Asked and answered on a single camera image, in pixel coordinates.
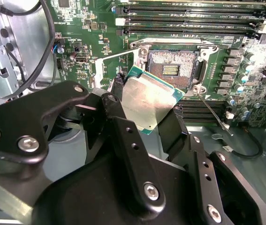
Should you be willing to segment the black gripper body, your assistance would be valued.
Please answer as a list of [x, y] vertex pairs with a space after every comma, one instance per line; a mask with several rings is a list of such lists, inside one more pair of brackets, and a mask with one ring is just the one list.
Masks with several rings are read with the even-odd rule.
[[152, 220], [131, 211], [132, 191], [116, 156], [108, 153], [51, 184], [33, 210], [35, 225], [201, 225], [187, 173], [150, 156], [166, 206]]

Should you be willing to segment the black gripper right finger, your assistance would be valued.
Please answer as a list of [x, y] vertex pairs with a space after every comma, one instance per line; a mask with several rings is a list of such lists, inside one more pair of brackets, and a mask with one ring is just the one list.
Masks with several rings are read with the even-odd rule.
[[266, 225], [266, 204], [219, 151], [208, 154], [170, 110], [158, 124], [168, 161], [184, 168], [186, 213], [192, 225]]

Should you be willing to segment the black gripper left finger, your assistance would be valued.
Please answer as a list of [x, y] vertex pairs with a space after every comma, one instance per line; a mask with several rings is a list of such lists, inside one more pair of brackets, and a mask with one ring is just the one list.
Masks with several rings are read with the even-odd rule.
[[95, 157], [112, 153], [132, 191], [131, 211], [141, 219], [155, 219], [166, 197], [134, 122], [124, 114], [116, 95], [95, 96], [75, 82], [53, 87], [0, 105], [0, 173], [28, 178], [39, 171], [49, 142], [62, 132], [57, 118], [77, 108]]

